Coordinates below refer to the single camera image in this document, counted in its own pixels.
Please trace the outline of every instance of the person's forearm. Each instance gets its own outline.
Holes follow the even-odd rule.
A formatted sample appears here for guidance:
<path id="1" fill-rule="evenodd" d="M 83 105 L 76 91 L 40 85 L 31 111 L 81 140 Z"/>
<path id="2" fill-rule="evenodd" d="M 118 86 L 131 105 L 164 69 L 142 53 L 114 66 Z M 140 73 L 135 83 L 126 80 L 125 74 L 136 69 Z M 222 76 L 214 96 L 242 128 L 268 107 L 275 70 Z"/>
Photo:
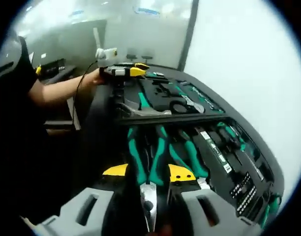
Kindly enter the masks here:
<path id="1" fill-rule="evenodd" d="M 77 89 L 77 86 L 81 80 L 82 76 L 59 82 L 52 85 L 44 86 L 42 93 L 45 104 L 51 104 L 54 102 L 65 101 L 72 97 Z M 90 74 L 85 75 L 79 90 L 87 87 L 89 83 L 92 83 L 92 79 L 90 78 Z"/>

